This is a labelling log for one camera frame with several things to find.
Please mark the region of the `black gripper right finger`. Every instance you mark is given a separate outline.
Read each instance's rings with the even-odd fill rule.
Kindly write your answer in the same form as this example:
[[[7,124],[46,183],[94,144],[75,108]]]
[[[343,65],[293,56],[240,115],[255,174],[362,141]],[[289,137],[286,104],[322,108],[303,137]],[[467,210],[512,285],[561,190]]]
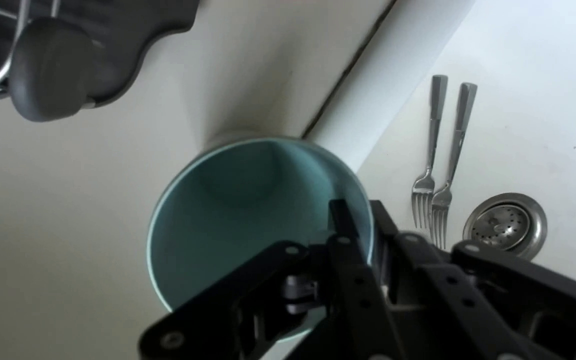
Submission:
[[[576,360],[576,279],[503,249],[444,251],[371,203],[374,265],[409,352],[436,360]]]

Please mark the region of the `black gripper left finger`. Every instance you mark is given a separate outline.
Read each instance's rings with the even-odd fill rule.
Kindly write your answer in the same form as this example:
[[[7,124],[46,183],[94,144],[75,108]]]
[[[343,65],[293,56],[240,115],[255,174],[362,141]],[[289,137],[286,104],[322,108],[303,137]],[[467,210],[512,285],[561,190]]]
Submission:
[[[263,247],[151,324],[140,335],[140,360],[259,360],[316,307],[323,315],[289,360],[403,360],[350,205],[334,200],[328,212],[326,241],[281,239]]]

